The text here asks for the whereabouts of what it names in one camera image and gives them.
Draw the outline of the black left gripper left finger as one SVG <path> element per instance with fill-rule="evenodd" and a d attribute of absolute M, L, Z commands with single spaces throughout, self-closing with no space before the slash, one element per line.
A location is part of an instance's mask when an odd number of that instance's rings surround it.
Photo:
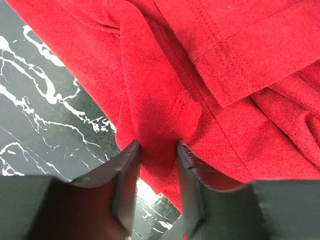
<path fill-rule="evenodd" d="M 125 240 L 132 235 L 140 144 L 64 182 L 44 175 L 0 178 L 3 240 Z"/>

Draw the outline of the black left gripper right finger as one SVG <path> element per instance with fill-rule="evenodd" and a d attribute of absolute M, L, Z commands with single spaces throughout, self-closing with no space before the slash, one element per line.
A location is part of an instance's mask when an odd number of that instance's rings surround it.
<path fill-rule="evenodd" d="M 318 180 L 241 183 L 177 145 L 184 231 L 189 240 L 317 240 Z"/>

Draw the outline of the dark red t-shirt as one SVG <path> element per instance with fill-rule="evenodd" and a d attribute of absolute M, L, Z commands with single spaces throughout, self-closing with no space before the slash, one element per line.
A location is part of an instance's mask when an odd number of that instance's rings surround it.
<path fill-rule="evenodd" d="M 320 182 L 317 0 L 10 0 L 183 213 L 177 145 L 243 184 Z"/>

